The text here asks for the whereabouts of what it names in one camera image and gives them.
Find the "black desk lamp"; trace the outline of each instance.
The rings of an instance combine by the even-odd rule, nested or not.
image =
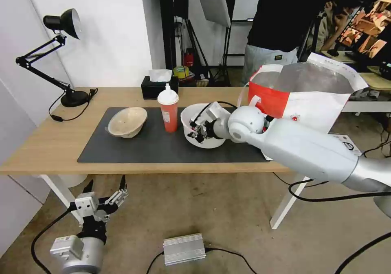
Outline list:
[[[65,107],[76,107],[83,105],[86,102],[89,102],[91,96],[86,92],[75,91],[70,87],[69,84],[58,81],[55,78],[44,74],[43,72],[32,66],[32,64],[37,60],[45,57],[46,55],[52,53],[53,51],[56,51],[58,48],[65,45],[66,36],[64,36],[61,31],[65,31],[72,37],[80,39],[81,24],[77,11],[75,9],[68,9],[61,16],[46,15],[44,16],[44,25],[46,26],[46,28],[53,30],[53,32],[58,35],[49,42],[41,45],[40,47],[27,53],[26,55],[18,57],[16,59],[17,65],[35,73],[41,78],[64,90],[65,95],[61,98],[61,103]],[[50,45],[53,42],[58,42],[59,45],[44,53],[36,53],[38,50]]]

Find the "fire extinguisher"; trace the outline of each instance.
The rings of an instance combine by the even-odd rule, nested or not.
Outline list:
[[[186,53],[183,57],[183,64],[187,67],[193,66],[194,64],[194,54],[193,49],[187,48]]]

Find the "robotic arm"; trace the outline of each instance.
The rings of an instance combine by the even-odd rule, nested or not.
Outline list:
[[[300,174],[319,181],[339,182],[362,192],[391,191],[391,162],[352,154],[337,138],[287,119],[273,119],[253,106],[241,106],[232,114],[217,102],[191,121],[188,136],[202,142],[225,138],[247,142]],[[391,197],[375,197],[376,205],[391,218]]]
[[[93,180],[85,187],[71,207],[83,217],[83,228],[77,235],[55,239],[50,253],[62,264],[62,273],[99,273],[103,262],[103,246],[106,243],[106,223],[110,214],[118,210],[128,196],[125,176],[119,190],[111,197],[97,198],[92,191]]]

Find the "cup lid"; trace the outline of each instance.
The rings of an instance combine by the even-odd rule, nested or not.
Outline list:
[[[158,95],[158,102],[162,105],[172,105],[177,103],[179,96],[174,90],[171,90],[170,85],[166,84],[166,89]]]

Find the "white table leg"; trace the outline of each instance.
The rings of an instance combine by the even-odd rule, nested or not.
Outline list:
[[[308,180],[309,178],[306,176],[302,176],[298,174],[294,178],[294,182],[300,182],[304,180]],[[301,191],[305,188],[306,183],[299,184],[293,188],[293,192],[296,195],[300,195]],[[282,199],[280,205],[278,206],[276,212],[274,213],[274,216],[270,220],[270,226],[272,229],[277,229],[278,226],[281,224],[282,220],[285,218],[285,216],[288,214],[290,208],[293,206],[293,203],[297,200],[296,197],[294,197],[290,192],[287,192],[285,197]]]
[[[54,191],[58,198],[63,202],[65,207],[69,207],[70,203],[75,200],[75,197],[70,192],[68,187],[64,184],[62,179],[58,175],[46,175],[41,174],[40,177],[46,181],[49,187]],[[80,225],[83,224],[83,218],[79,215],[77,211],[72,212],[73,216],[79,222]]]

